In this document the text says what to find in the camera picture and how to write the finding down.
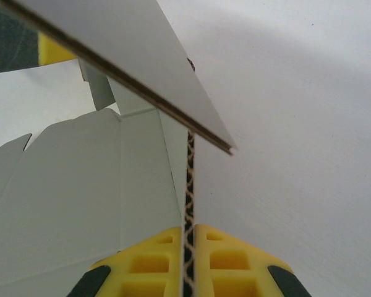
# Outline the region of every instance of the cardboard flap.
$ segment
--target cardboard flap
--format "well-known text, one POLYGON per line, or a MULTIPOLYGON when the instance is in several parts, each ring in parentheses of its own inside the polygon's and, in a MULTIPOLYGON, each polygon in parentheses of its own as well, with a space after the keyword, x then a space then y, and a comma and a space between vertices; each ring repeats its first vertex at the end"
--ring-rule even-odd
POLYGON ((41 31, 229 152, 234 142, 154 0, 0 0, 41 31))

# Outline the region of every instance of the white wall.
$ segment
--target white wall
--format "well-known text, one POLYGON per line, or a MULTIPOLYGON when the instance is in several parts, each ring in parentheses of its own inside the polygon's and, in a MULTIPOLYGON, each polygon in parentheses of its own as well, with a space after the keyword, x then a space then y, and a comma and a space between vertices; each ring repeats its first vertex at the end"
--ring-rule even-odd
POLYGON ((159 3, 239 147, 197 139, 197 220, 371 296, 371 1, 159 3))

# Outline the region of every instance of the square hole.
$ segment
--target square hole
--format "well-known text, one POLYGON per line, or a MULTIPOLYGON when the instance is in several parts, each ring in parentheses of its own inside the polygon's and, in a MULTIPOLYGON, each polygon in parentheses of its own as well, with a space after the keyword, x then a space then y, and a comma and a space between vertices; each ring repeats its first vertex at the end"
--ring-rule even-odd
POLYGON ((260 297, 253 278, 214 278, 215 297, 260 297))
POLYGON ((209 232, 208 234, 206 234, 206 239, 207 240, 223 240, 223 238, 220 235, 213 233, 213 232, 209 232))
POLYGON ((172 236, 168 236, 168 237, 158 240, 158 243, 172 243, 172 242, 173 242, 172 236))
POLYGON ((119 297, 163 297, 165 286, 163 282, 126 282, 119 297))
POLYGON ((139 255, 130 265, 131 273, 169 272, 169 258, 163 255, 139 255))
POLYGON ((210 269, 249 270, 249 262, 243 251, 216 251, 210 254, 210 269))

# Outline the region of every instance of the black rubber grip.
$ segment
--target black rubber grip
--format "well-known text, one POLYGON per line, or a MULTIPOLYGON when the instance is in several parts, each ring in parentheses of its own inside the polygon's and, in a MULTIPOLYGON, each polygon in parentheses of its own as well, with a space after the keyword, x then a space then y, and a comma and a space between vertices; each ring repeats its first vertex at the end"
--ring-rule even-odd
POLYGON ((110 267, 102 265, 86 272, 67 297, 95 297, 110 271, 110 267))
POLYGON ((298 278, 279 266, 269 266, 268 271, 282 291, 283 297, 312 297, 298 278))

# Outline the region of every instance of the yellow object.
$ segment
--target yellow object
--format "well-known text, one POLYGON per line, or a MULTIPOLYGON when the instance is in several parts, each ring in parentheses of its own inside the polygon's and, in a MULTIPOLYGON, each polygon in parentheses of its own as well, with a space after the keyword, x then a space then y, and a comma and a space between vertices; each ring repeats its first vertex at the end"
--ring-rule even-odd
POLYGON ((196 226, 197 296, 283 297, 267 267, 292 272, 282 260, 220 230, 196 226))
POLYGON ((75 59, 75 55, 67 49, 58 45, 46 35, 38 34, 38 63, 48 65, 75 59))
POLYGON ((111 272, 96 297, 175 297, 180 292, 181 228, 168 229, 105 258, 111 272))

